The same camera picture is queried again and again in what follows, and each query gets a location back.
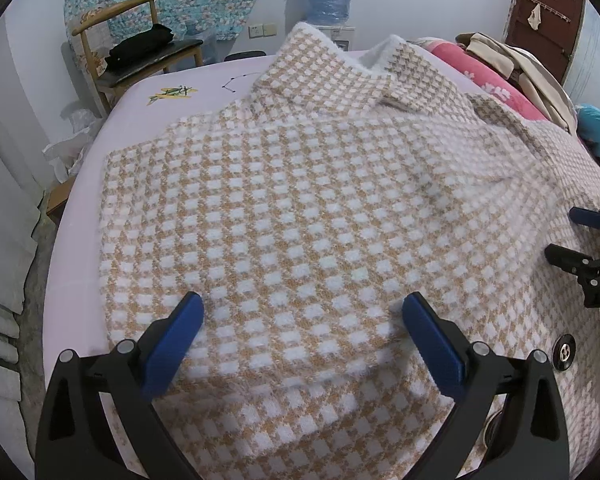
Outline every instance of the floral pillow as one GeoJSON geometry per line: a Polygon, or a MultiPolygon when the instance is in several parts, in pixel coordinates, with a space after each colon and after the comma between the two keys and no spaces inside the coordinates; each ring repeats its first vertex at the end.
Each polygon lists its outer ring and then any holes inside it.
{"type": "Polygon", "coordinates": [[[525,119],[546,121],[540,110],[491,68],[469,56],[455,43],[444,40],[420,41],[418,44],[467,76],[488,94],[513,108],[525,119]]]}

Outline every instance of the white plastic bag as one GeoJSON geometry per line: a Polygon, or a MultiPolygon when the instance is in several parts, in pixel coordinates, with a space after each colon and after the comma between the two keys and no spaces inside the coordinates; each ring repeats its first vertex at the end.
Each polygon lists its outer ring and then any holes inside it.
{"type": "Polygon", "coordinates": [[[42,150],[45,160],[54,168],[59,182],[65,182],[70,176],[78,174],[82,161],[104,122],[85,108],[73,112],[69,120],[74,134],[69,139],[49,144],[42,150]]]}

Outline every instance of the hanging cloth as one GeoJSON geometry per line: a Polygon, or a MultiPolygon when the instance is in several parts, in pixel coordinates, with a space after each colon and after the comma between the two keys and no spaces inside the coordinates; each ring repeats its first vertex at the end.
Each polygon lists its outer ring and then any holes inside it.
{"type": "Polygon", "coordinates": [[[542,19],[540,18],[540,4],[537,4],[534,7],[534,10],[531,11],[531,15],[526,20],[533,30],[538,30],[538,25],[542,23],[542,19]]]}

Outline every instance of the wooden chair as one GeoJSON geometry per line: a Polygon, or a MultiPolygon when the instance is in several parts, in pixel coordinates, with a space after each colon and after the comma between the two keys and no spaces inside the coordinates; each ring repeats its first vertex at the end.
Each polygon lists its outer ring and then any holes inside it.
{"type": "Polygon", "coordinates": [[[151,9],[151,21],[154,24],[158,23],[158,12],[155,9],[155,1],[156,0],[127,0],[126,2],[113,4],[110,7],[99,10],[96,14],[71,31],[72,36],[80,34],[82,46],[84,47],[84,56],[87,61],[87,69],[93,79],[102,105],[107,112],[111,111],[111,106],[109,105],[106,93],[112,93],[118,98],[122,97],[130,86],[135,85],[138,81],[141,81],[160,70],[167,71],[169,66],[186,57],[193,56],[196,60],[196,66],[202,66],[202,51],[200,50],[202,41],[172,41],[162,49],[152,52],[143,60],[120,72],[114,72],[107,67],[102,75],[98,76],[96,63],[93,59],[93,54],[91,53],[89,42],[87,40],[87,29],[99,23],[106,22],[111,18],[115,18],[123,12],[147,2],[151,9]]]}

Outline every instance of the checkered sweater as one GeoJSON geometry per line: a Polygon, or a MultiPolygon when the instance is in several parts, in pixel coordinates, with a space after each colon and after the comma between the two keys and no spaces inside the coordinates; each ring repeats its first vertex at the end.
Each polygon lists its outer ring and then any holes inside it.
{"type": "Polygon", "coordinates": [[[202,332],[154,404],[197,471],[383,480],[452,406],[400,320],[407,293],[500,354],[550,353],[569,332],[578,355],[557,381],[575,475],[600,445],[600,310],[542,250],[600,255],[567,216],[600,208],[600,168],[400,38],[375,53],[365,68],[298,25],[246,98],[109,156],[110,341],[195,290],[202,332]]]}

